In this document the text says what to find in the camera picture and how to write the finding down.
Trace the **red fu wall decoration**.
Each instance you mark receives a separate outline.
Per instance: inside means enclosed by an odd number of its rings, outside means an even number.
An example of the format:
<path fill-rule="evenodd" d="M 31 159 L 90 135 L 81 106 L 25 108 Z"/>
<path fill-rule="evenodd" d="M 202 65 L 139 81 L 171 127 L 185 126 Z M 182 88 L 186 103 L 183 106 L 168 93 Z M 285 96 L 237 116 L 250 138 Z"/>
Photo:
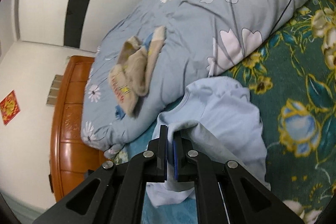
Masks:
<path fill-rule="evenodd" d="M 15 91 L 12 90 L 0 103 L 3 124 L 6 126 L 19 112 Z"/>

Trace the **wall switch panel row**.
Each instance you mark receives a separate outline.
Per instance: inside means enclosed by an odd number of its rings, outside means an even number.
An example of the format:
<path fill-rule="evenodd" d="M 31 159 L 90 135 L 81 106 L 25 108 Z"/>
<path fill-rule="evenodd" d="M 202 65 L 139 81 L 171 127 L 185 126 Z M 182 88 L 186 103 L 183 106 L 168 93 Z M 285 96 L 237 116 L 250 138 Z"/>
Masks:
<path fill-rule="evenodd" d="M 47 96 L 46 105 L 48 105 L 48 106 L 55 106 L 56 105 L 56 101 L 57 101 L 57 98 L 58 98 L 58 94 L 59 94 L 59 91 L 60 91 L 62 80 L 63 80 L 63 75 L 55 75 L 55 77 L 52 81 L 51 87 L 50 87 L 49 94 Z"/>

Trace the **grey-blue floral duvet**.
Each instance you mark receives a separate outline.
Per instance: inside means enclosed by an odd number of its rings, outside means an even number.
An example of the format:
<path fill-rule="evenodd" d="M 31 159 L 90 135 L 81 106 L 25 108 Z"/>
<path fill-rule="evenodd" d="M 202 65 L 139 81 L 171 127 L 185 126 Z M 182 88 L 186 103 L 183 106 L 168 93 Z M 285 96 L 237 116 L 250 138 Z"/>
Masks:
<path fill-rule="evenodd" d="M 82 141 L 115 155 L 141 135 L 185 87 L 219 75 L 242 61 L 307 0 L 142 0 L 104 38 L 85 87 Z M 117 118 L 131 95 L 119 84 L 126 62 L 120 53 L 143 53 L 146 39 L 163 34 L 148 94 Z"/>

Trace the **orange wooden headboard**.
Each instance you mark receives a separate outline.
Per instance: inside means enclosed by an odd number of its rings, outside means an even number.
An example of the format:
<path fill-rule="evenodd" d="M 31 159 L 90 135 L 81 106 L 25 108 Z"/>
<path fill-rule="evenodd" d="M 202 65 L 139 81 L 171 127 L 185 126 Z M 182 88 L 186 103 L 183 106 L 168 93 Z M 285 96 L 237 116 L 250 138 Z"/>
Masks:
<path fill-rule="evenodd" d="M 57 202 L 105 159 L 102 151 L 85 145 L 80 137 L 84 90 L 93 61 L 71 56 L 60 83 L 50 142 L 50 183 Z"/>

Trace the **teal floral bed blanket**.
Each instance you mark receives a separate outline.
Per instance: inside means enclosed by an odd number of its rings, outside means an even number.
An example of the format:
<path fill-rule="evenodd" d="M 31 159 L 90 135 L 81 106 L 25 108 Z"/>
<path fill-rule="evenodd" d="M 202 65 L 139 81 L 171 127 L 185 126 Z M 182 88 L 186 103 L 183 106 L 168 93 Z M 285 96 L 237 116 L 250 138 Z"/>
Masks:
<path fill-rule="evenodd" d="M 335 193 L 335 1 L 308 0 L 226 76 L 260 110 L 273 193 L 314 223 Z"/>

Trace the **light blue long-sleeve shirt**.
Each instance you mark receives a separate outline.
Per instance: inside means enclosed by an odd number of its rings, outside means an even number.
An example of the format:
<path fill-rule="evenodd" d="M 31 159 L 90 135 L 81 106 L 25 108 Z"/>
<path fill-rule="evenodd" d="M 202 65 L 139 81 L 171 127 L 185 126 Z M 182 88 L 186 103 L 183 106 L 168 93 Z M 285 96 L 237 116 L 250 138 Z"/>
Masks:
<path fill-rule="evenodd" d="M 159 137 L 162 125 L 168 128 L 167 180 L 147 183 L 146 193 L 153 206 L 179 204 L 195 197 L 193 183 L 174 179 L 173 136 L 178 131 L 211 160 L 235 160 L 270 188 L 265 180 L 267 150 L 260 111 L 250 102 L 249 89 L 235 79 L 219 76 L 189 84 L 181 102 L 158 115 L 153 139 Z"/>

